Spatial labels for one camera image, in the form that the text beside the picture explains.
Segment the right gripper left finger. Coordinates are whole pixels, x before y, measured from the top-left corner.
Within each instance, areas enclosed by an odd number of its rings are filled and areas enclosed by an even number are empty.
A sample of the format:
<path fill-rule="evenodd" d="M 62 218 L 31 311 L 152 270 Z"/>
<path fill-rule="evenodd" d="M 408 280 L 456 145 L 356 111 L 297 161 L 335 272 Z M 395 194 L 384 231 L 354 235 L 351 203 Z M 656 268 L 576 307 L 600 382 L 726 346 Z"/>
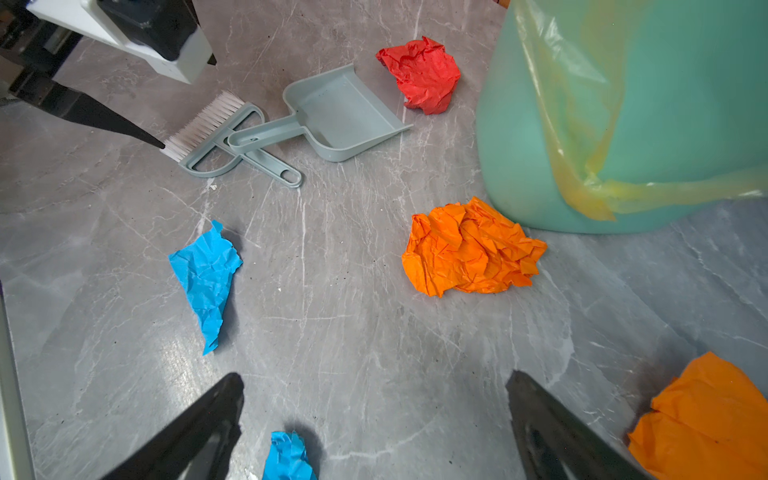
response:
<path fill-rule="evenodd" d="M 105 477 L 224 479 L 243 406 L 243 380 L 229 373 Z"/>

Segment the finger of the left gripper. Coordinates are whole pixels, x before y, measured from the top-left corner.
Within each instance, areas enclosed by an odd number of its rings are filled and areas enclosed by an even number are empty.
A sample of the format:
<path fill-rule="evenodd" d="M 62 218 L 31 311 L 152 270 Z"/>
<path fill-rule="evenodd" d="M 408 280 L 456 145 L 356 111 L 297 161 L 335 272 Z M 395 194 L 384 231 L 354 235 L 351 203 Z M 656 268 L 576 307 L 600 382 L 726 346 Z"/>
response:
<path fill-rule="evenodd" d="M 113 111 L 93 97 L 66 87 L 48 77 L 19 78 L 11 93 L 18 99 L 57 118 L 126 135 L 158 149 L 165 144 L 131 120 Z"/>

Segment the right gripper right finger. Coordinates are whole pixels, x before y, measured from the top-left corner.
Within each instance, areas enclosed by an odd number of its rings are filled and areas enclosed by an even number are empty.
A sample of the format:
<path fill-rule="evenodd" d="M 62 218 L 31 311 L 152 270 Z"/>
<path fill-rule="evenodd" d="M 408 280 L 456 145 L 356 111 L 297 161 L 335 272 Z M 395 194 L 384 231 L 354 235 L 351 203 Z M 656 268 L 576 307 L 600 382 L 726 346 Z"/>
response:
<path fill-rule="evenodd" d="M 527 373 L 506 383 L 512 429 L 528 479 L 646 479 Z"/>

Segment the grey-green hand brush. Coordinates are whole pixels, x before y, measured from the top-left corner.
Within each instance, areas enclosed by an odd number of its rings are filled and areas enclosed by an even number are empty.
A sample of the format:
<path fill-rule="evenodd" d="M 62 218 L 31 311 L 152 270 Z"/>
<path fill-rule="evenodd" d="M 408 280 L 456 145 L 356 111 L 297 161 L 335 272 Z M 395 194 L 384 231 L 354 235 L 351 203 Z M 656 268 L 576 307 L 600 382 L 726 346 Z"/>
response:
<path fill-rule="evenodd" d="M 259 107 L 224 91 L 181 130 L 167 138 L 161 152 L 174 160 L 186 173 L 197 178 L 219 177 L 245 162 L 281 185 L 298 189 L 304 181 L 300 171 L 263 149 L 242 154 L 236 153 L 228 145 L 229 136 L 252 115 L 257 115 L 265 122 L 265 115 Z M 226 153 L 230 161 L 213 170 L 196 169 L 206 156 L 216 150 Z"/>

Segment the grey-green plastic dustpan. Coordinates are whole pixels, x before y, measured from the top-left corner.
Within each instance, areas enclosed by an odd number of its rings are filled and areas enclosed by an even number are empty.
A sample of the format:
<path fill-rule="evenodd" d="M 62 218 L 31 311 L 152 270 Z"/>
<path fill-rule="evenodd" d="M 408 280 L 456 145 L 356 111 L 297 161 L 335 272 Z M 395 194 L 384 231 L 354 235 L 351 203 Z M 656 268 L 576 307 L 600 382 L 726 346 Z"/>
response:
<path fill-rule="evenodd" d="M 297 80 L 283 91 L 286 117 L 227 138 L 237 153 L 303 136 L 329 162 L 343 162 L 398 134 L 403 123 L 356 75 L 352 64 Z"/>

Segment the red paper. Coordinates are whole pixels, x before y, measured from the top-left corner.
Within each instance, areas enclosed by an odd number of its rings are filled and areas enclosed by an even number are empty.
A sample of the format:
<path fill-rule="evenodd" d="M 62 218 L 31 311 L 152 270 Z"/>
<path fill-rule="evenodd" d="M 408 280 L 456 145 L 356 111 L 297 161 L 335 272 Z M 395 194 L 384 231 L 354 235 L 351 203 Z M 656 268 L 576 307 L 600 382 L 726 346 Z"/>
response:
<path fill-rule="evenodd" d="M 376 59 L 395 77 L 406 108 L 421 109 L 426 115 L 448 109 L 461 72 L 444 45 L 423 36 L 381 49 Z"/>

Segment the small blue paper scrap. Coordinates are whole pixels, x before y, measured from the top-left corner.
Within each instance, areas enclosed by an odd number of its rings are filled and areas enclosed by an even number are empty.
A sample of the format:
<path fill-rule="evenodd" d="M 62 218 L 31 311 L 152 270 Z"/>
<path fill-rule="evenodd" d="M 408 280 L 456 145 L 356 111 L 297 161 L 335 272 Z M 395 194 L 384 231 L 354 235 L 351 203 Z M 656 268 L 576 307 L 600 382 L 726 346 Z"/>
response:
<path fill-rule="evenodd" d="M 263 480 L 317 480 L 303 438 L 296 432 L 273 432 Z"/>

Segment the orange crumpled paper right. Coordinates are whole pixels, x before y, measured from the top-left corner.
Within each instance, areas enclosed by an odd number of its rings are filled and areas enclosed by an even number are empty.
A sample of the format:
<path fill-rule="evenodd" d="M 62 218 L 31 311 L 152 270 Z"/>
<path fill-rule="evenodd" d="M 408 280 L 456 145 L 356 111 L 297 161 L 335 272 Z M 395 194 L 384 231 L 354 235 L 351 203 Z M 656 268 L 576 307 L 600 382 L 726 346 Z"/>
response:
<path fill-rule="evenodd" d="M 765 479 L 767 399 L 708 352 L 652 399 L 629 451 L 657 479 Z"/>

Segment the orange crumpled paper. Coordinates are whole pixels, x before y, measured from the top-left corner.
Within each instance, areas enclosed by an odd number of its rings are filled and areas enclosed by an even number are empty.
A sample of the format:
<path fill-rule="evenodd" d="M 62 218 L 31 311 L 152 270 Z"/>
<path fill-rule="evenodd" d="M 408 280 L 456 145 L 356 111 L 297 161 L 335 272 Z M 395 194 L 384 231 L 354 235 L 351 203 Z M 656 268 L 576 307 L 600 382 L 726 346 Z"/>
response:
<path fill-rule="evenodd" d="M 657 479 L 765 479 L 767 399 L 708 352 L 652 399 L 629 451 Z"/>
<path fill-rule="evenodd" d="M 494 294 L 530 286 L 547 248 L 474 197 L 414 215 L 402 265 L 414 288 L 431 297 L 452 289 Z"/>

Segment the blue crumpled paper left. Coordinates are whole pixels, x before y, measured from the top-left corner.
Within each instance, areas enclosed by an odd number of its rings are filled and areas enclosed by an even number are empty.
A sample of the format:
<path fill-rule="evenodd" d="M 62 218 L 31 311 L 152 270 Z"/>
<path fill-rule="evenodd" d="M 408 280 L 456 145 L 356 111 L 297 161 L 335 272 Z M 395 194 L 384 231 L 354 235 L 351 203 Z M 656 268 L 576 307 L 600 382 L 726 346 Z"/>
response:
<path fill-rule="evenodd" d="M 203 356 L 218 347 L 233 276 L 243 264 L 233 243 L 223 237 L 222 230 L 223 225 L 213 221 L 209 231 L 168 256 L 171 268 L 198 318 L 204 339 Z"/>

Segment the orange crumpled paper centre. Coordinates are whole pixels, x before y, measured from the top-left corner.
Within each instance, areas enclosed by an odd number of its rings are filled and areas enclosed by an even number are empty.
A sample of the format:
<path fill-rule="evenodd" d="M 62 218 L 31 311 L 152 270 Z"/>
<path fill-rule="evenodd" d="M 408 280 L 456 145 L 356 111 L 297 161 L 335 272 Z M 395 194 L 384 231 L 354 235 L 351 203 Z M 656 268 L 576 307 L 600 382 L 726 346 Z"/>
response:
<path fill-rule="evenodd" d="M 494 294 L 530 286 L 547 248 L 474 197 L 414 215 L 402 265 L 414 288 L 431 297 L 452 289 Z"/>

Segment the green trash bin with liner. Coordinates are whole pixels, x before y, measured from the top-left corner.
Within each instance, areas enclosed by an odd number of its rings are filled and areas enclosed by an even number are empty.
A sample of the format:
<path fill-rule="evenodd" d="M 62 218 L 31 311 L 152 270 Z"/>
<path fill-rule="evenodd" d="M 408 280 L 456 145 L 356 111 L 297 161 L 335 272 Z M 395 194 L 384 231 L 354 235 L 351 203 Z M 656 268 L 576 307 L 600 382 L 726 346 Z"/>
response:
<path fill-rule="evenodd" d="M 767 194 L 763 1 L 513 1 L 476 110 L 495 208 L 645 232 Z"/>

